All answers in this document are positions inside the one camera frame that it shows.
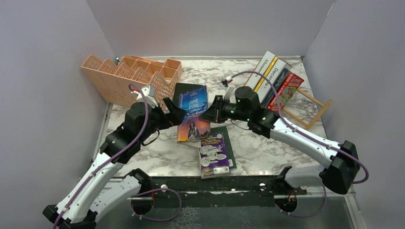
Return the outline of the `blue Jane Eyre book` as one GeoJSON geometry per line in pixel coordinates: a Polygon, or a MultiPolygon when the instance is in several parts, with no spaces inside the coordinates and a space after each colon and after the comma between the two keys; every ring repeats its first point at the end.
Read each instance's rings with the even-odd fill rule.
{"type": "Polygon", "coordinates": [[[195,146],[210,136],[211,124],[199,116],[208,109],[208,93],[205,85],[180,94],[179,108],[186,111],[183,122],[178,126],[177,143],[195,146]]]}

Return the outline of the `white Afternoon Tea book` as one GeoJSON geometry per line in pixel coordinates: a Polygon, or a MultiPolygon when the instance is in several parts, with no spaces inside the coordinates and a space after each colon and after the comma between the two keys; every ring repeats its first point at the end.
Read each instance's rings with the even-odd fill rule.
{"type": "MultiPolygon", "coordinates": [[[[269,51],[265,53],[265,55],[261,58],[259,63],[257,64],[256,68],[254,69],[255,72],[260,74],[264,74],[264,72],[268,69],[270,64],[272,63],[275,55],[269,51]]],[[[250,74],[249,78],[245,82],[245,86],[250,87],[251,89],[255,89],[257,84],[259,83],[261,76],[257,74],[250,74]]]]}

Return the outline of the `brown Decorate Furniture book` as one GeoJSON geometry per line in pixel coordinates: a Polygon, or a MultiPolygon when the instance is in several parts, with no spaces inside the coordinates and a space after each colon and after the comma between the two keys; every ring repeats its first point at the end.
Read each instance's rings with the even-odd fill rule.
{"type": "MultiPolygon", "coordinates": [[[[291,69],[291,65],[288,64],[284,59],[278,59],[275,65],[273,66],[272,70],[270,71],[269,75],[266,77],[271,83],[274,83],[277,77],[280,75],[280,73],[283,71],[283,69],[286,68],[288,70],[291,69]]],[[[259,101],[262,102],[264,97],[269,91],[269,88],[271,88],[270,84],[268,81],[264,81],[263,84],[260,86],[260,88],[257,91],[259,101]]]]}

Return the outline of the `Little Women book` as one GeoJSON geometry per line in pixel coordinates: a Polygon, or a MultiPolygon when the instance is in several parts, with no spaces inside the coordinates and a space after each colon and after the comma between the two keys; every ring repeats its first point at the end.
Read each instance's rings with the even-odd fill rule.
{"type": "MultiPolygon", "coordinates": [[[[277,77],[277,79],[273,83],[273,86],[274,86],[276,92],[281,87],[282,83],[284,82],[284,80],[286,79],[286,77],[289,74],[290,74],[290,70],[284,68],[283,71],[280,73],[280,75],[277,77]]],[[[261,105],[263,107],[267,107],[268,104],[270,103],[270,101],[273,99],[274,95],[275,95],[275,92],[272,90],[272,88],[269,88],[269,91],[266,94],[266,96],[264,97],[263,101],[261,102],[261,105]]]]}

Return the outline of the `yellow Little Prince book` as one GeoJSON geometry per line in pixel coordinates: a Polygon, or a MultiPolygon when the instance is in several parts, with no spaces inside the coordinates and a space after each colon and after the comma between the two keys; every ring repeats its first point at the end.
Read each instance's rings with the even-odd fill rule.
{"type": "MultiPolygon", "coordinates": [[[[275,63],[277,62],[278,57],[275,56],[273,58],[273,60],[271,61],[270,65],[268,66],[268,68],[266,69],[266,71],[263,73],[264,77],[267,77],[270,73],[270,71],[272,70],[273,66],[275,65],[275,63]]],[[[258,84],[255,86],[254,88],[254,92],[257,92],[258,89],[260,88],[260,86],[263,84],[263,82],[265,81],[265,79],[261,78],[260,81],[258,82],[258,84]]]]}

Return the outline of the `red comic paperback book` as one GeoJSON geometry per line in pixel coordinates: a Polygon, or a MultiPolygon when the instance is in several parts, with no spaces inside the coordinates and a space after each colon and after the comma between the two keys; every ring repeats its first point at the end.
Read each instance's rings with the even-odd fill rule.
{"type": "Polygon", "coordinates": [[[289,102],[304,81],[300,76],[290,72],[277,91],[281,109],[289,102]]]}

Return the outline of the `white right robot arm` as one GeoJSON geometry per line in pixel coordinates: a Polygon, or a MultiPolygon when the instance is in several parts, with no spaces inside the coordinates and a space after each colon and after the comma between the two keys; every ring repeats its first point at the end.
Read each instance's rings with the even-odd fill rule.
{"type": "Polygon", "coordinates": [[[294,125],[277,112],[262,107],[257,93],[250,87],[239,87],[234,95],[235,103],[222,95],[215,96],[199,119],[211,123],[224,123],[228,119],[246,121],[253,133],[285,143],[319,163],[285,168],[275,182],[279,193],[287,194],[303,186],[325,186],[337,194],[347,194],[360,170],[353,143],[340,144],[294,125]]]}

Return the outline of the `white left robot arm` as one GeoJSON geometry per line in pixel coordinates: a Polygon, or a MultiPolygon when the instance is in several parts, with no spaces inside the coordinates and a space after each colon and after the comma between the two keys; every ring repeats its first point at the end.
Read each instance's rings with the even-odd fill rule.
{"type": "Polygon", "coordinates": [[[130,196],[152,192],[151,178],[141,169],[133,169],[118,186],[104,195],[100,192],[155,132],[180,125],[187,112],[166,97],[165,113],[160,105],[134,103],[125,113],[124,122],[107,135],[91,167],[74,189],[58,204],[48,205],[43,215],[59,229],[93,229],[97,222],[130,196]]]}

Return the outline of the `dark green thin book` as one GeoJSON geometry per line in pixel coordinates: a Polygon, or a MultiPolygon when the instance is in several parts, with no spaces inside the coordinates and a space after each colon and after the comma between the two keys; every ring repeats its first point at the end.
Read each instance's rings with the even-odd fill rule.
{"type": "Polygon", "coordinates": [[[218,126],[218,127],[214,127],[211,128],[211,134],[218,134],[218,133],[223,133],[224,135],[224,142],[225,142],[225,148],[227,151],[227,155],[228,155],[228,159],[229,159],[229,165],[230,165],[230,169],[236,169],[237,165],[236,165],[236,161],[235,161],[235,157],[234,157],[234,152],[232,149],[232,145],[231,145],[231,141],[230,141],[230,137],[228,134],[228,129],[226,126],[218,126]]]}

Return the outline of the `black hardcover book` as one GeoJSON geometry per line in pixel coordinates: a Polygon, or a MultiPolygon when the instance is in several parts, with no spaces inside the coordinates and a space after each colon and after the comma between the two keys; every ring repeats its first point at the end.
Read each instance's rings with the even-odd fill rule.
{"type": "Polygon", "coordinates": [[[203,87],[201,84],[191,83],[176,83],[172,101],[176,106],[179,106],[180,95],[188,91],[203,87]]]}

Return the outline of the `purple comic paperback book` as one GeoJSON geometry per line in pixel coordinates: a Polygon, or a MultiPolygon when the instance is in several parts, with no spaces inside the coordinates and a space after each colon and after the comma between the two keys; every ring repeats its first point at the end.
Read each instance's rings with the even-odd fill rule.
{"type": "Polygon", "coordinates": [[[207,179],[230,174],[230,162],[224,134],[221,132],[214,133],[200,143],[201,178],[207,179]]]}

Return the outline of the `peach plastic file organizer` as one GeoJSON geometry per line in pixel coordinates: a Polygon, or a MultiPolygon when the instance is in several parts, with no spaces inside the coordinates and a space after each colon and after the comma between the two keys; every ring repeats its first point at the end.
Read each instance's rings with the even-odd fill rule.
{"type": "Polygon", "coordinates": [[[127,108],[137,100],[131,93],[134,85],[151,85],[155,100],[165,109],[163,98],[173,98],[175,84],[183,73],[180,61],[159,62],[133,55],[125,55],[119,64],[90,55],[81,68],[105,101],[127,108]]]}

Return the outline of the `wooden book rack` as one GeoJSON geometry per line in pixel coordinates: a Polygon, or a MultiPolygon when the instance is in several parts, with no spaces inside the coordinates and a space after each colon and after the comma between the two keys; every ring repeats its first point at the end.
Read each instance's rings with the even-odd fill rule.
{"type": "MultiPolygon", "coordinates": [[[[320,117],[330,107],[332,100],[322,103],[313,97],[301,58],[295,57],[282,59],[291,65],[291,73],[294,73],[305,80],[282,109],[283,116],[293,121],[295,124],[301,125],[307,130],[312,129],[314,126],[322,127],[323,124],[321,123],[320,117]]],[[[249,70],[254,70],[259,61],[248,60],[248,63],[252,65],[249,70]]],[[[266,81],[268,81],[276,95],[277,92],[273,84],[268,79],[266,81]]],[[[275,97],[270,101],[267,108],[274,108],[277,110],[277,101],[275,100],[275,97]]]]}

